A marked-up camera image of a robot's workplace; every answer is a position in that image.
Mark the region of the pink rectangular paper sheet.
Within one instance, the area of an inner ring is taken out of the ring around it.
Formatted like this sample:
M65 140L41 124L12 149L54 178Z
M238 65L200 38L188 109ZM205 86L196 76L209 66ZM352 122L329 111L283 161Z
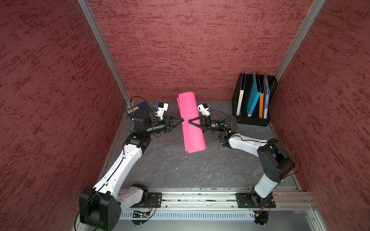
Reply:
M206 150L203 131L189 124L189 120L199 117L198 106L193 92L180 93L177 97L182 123L185 152L188 154Z

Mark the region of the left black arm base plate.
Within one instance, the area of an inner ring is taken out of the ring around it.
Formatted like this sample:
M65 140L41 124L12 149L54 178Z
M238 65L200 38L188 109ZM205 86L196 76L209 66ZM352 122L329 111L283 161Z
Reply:
M161 207L162 193L144 193L141 201L132 208L159 208Z

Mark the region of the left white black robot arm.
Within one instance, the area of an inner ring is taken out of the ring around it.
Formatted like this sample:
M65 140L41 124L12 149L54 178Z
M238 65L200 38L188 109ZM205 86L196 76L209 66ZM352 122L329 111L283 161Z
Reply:
M183 123L182 118L163 116L153 122L151 116L137 115L133 118L133 131L122 145L122 151L112 167L92 188L85 188L79 197L79 213L82 224L95 229L111 231L117 225L123 211L134 205L153 208L146 186L133 184L127 191L120 189L135 163L148 148L151 137L157 133L169 133Z

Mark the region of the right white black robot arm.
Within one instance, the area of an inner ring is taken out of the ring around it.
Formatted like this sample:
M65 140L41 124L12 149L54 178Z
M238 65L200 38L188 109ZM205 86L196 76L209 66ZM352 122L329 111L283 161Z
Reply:
M259 158L264 174L250 192L254 206L264 203L296 167L293 155L279 140L259 140L237 133L238 124L234 116L226 116L219 121L212 120L210 116L200 116L189 120L188 123L202 131L218 131L218 139L223 147L242 150Z

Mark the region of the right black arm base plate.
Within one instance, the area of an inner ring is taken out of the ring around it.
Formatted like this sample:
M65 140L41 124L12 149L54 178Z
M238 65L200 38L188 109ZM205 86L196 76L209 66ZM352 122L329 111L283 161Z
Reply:
M238 208L276 208L272 193L270 193L266 198L260 197L257 193L236 193L236 200Z

